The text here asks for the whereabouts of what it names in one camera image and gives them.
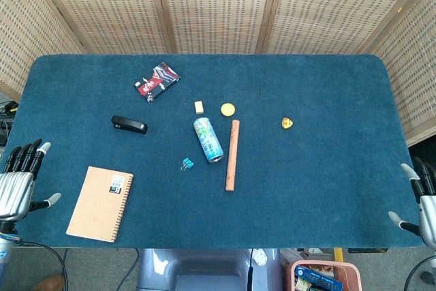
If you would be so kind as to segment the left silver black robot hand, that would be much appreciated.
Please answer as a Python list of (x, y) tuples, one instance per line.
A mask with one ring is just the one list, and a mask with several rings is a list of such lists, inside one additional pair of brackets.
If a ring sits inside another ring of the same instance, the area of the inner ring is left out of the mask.
[(50, 208), (61, 198), (60, 193), (34, 202), (32, 201), (35, 182), (44, 156), (51, 147), (50, 142), (41, 139), (14, 148), (7, 156), (1, 172), (1, 221), (16, 223), (28, 212)]

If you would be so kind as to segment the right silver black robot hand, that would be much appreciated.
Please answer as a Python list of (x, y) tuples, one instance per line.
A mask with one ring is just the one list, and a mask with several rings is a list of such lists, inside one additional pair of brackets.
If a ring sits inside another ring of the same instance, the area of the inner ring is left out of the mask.
[(418, 157), (414, 157), (413, 160), (420, 174), (408, 164), (402, 163), (400, 167), (411, 183), (418, 205), (420, 223), (418, 225), (409, 223), (394, 211), (388, 211), (388, 216), (394, 225), (419, 236), (426, 246), (435, 250), (435, 168)]

